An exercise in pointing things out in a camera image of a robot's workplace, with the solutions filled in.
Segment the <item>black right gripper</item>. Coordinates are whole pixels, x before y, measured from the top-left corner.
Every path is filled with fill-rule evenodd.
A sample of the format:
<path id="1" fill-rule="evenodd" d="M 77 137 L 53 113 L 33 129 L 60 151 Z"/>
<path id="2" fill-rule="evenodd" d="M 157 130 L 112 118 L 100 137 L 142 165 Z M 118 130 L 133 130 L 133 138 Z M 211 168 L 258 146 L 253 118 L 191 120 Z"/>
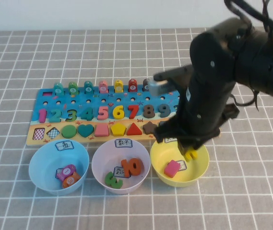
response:
<path id="1" fill-rule="evenodd" d="M 198 150 L 206 141 L 218 136 L 226 102 L 235 86 L 234 80 L 201 77 L 197 73 L 168 78 L 180 93 L 176 114 L 154 130 L 158 143 L 176 138 L 182 155 L 184 144 Z"/>

